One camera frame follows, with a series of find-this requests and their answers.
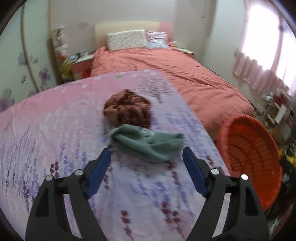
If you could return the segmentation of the orange plastic basket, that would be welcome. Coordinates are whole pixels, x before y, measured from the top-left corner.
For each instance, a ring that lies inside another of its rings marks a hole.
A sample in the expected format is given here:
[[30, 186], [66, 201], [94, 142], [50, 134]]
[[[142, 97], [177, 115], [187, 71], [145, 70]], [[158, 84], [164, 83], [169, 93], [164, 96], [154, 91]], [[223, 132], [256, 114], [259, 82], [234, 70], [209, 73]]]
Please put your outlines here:
[[264, 211], [276, 201], [282, 183], [278, 147], [264, 125], [246, 114], [224, 121], [216, 138], [216, 147], [231, 176], [246, 174]]

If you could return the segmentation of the yellow bag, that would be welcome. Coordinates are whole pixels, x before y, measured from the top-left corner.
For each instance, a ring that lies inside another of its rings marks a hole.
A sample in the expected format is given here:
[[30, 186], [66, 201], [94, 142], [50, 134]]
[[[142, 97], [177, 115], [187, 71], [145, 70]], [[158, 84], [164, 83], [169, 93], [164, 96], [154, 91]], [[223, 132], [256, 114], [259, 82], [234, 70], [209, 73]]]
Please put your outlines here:
[[285, 160], [287, 160], [292, 166], [293, 168], [296, 168], [296, 164], [295, 164], [295, 149], [291, 149], [291, 148], [281, 148], [279, 150], [279, 154], [282, 158], [284, 158]]

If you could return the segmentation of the pink floral bed sheet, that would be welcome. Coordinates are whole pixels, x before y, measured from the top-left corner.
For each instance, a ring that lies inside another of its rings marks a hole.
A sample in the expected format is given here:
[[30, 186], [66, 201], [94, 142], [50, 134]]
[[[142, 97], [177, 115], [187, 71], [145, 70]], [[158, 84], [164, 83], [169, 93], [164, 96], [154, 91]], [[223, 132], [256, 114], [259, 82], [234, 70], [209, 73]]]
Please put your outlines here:
[[[151, 104], [151, 129], [182, 133], [196, 157], [228, 170], [196, 114], [165, 76], [152, 70], [70, 82], [24, 99], [1, 113], [1, 210], [25, 236], [44, 178], [65, 177], [110, 145], [103, 108], [129, 89]], [[112, 148], [112, 160], [89, 203], [108, 240], [185, 240], [204, 205], [181, 156], [151, 163]]]

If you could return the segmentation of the dark green towel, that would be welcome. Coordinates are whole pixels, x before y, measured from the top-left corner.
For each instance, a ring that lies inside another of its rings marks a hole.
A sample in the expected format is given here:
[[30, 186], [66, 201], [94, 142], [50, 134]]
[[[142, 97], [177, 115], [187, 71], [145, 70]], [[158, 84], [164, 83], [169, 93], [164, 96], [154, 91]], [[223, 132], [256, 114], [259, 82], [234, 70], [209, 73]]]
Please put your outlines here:
[[110, 132], [110, 141], [121, 152], [148, 162], [167, 162], [180, 155], [182, 133], [154, 132], [134, 125], [122, 125]]

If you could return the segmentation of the coral pink duvet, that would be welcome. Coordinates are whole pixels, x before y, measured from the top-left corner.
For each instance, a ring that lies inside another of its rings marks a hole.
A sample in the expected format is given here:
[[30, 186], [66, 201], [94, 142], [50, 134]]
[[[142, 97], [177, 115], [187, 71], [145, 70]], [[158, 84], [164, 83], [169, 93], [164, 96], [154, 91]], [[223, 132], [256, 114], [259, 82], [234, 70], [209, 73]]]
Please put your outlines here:
[[114, 52], [104, 46], [94, 54], [91, 76], [144, 70], [163, 73], [208, 132], [218, 130], [234, 114], [254, 114], [251, 103], [238, 89], [172, 43], [168, 49], [134, 48]]

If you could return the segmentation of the brown plaid scrunchie cloth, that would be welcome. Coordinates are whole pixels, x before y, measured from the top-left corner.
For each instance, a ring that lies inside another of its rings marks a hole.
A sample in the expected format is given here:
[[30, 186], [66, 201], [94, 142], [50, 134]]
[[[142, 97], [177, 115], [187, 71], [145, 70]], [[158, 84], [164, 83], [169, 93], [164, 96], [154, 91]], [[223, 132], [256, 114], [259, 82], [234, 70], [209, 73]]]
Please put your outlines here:
[[130, 91], [121, 90], [105, 103], [103, 115], [115, 126], [134, 125], [142, 128], [151, 126], [152, 104], [146, 98]]

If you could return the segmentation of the pink curtain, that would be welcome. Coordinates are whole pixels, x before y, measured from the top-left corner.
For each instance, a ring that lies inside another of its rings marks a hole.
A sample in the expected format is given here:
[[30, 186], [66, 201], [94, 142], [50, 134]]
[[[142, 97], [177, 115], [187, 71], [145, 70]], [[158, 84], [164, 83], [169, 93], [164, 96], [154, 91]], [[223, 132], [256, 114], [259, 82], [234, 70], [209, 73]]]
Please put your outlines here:
[[271, 1], [244, 1], [244, 27], [233, 74], [255, 91], [295, 95], [295, 35]]

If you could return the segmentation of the pink bedside table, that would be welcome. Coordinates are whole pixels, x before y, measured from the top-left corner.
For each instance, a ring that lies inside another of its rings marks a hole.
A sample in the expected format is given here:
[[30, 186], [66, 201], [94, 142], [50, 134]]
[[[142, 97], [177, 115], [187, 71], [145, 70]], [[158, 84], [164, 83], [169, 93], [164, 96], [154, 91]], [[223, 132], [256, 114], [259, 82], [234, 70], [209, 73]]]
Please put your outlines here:
[[89, 70], [92, 67], [94, 54], [87, 55], [86, 57], [79, 58], [75, 62], [71, 63], [71, 71], [74, 80], [79, 80], [83, 78], [83, 72]]

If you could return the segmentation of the floral glass wardrobe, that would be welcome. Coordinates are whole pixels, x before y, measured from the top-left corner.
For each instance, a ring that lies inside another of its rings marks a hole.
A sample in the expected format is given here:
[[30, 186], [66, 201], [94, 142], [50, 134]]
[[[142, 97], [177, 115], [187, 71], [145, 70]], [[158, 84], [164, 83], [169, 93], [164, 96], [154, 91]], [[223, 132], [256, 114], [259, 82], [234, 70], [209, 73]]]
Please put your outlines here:
[[58, 84], [50, 1], [11, 1], [1, 13], [1, 111]]

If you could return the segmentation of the hanging plush toy rack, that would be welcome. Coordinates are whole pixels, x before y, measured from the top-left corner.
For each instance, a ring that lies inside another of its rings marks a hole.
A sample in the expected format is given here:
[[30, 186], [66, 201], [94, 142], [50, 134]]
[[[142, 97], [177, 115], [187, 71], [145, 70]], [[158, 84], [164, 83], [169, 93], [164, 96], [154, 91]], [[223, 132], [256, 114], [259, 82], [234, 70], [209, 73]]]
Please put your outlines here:
[[55, 29], [53, 31], [53, 49], [57, 60], [59, 73], [61, 75], [62, 82], [69, 82], [73, 80], [73, 74], [71, 72], [69, 49], [64, 35], [64, 27]]

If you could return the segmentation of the far bedside table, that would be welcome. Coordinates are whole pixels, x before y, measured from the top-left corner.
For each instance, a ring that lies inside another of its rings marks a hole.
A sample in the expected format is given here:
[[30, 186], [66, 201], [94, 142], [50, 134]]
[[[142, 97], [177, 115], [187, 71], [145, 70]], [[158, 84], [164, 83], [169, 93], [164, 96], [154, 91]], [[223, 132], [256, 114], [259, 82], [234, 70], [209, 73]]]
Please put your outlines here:
[[182, 52], [182, 53], [188, 55], [188, 56], [191, 57], [191, 58], [194, 58], [195, 55], [196, 55], [195, 52], [190, 51], [190, 50], [187, 50], [187, 49], [184, 49], [184, 48], [179, 48], [178, 50], [179, 50], [180, 52]]

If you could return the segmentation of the cream pink headboard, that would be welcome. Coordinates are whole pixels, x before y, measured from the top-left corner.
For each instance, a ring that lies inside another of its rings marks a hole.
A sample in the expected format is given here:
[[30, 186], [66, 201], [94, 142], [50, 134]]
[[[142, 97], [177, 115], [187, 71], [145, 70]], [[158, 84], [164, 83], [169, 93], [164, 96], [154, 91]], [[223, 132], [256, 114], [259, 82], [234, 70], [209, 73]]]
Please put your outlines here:
[[147, 30], [153, 32], [167, 32], [168, 41], [173, 41], [174, 25], [170, 22], [155, 21], [122, 21], [97, 24], [94, 28], [95, 47], [97, 49], [106, 45], [106, 35], [131, 30]]

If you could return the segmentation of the white floral pillow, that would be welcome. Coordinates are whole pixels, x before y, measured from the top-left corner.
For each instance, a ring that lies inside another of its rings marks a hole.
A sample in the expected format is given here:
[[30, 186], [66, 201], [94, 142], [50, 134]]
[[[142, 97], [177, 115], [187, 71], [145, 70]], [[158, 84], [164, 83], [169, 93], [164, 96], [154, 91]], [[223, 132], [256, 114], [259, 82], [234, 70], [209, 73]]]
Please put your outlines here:
[[133, 48], [146, 48], [148, 46], [145, 30], [130, 30], [106, 35], [109, 51], [119, 51]]

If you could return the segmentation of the pink striped pillow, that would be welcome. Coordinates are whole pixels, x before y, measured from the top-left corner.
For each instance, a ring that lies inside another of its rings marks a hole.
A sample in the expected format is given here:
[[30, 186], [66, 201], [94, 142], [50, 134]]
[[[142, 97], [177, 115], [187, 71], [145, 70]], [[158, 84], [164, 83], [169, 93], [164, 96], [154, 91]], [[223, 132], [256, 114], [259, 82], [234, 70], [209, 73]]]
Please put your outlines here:
[[149, 49], [168, 49], [168, 32], [146, 31], [147, 47]]

